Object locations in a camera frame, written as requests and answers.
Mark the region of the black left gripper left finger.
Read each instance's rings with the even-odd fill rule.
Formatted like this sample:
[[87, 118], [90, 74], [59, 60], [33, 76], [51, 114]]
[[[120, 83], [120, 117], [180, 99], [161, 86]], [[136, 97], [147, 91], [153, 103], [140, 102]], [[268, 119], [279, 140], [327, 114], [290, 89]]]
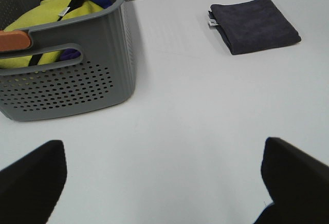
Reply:
[[64, 144], [51, 140], [1, 170], [1, 223], [46, 223], [64, 189]]

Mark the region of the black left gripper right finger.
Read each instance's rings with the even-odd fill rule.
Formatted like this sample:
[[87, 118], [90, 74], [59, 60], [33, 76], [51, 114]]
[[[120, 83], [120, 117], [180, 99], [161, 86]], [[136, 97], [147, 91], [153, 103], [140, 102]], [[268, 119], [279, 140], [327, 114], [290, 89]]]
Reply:
[[328, 166], [281, 138], [265, 141], [261, 176], [272, 199], [256, 223], [328, 223]]

